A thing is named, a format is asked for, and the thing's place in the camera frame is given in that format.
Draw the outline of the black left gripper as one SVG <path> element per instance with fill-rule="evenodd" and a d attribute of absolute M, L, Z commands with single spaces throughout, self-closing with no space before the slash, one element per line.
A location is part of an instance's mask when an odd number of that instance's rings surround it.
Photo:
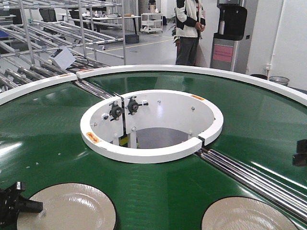
<path fill-rule="evenodd" d="M 0 226 L 13 224 L 17 219 L 18 212 L 40 213 L 43 203 L 30 200 L 21 196 L 25 191 L 24 182 L 15 182 L 6 189 L 0 189 Z"/>

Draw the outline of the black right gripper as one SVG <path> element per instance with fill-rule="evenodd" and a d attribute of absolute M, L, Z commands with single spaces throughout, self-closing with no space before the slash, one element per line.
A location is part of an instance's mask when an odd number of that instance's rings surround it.
<path fill-rule="evenodd" d="M 297 141 L 296 154 L 293 155 L 292 164 L 294 166 L 307 165 L 307 140 L 302 139 Z"/>

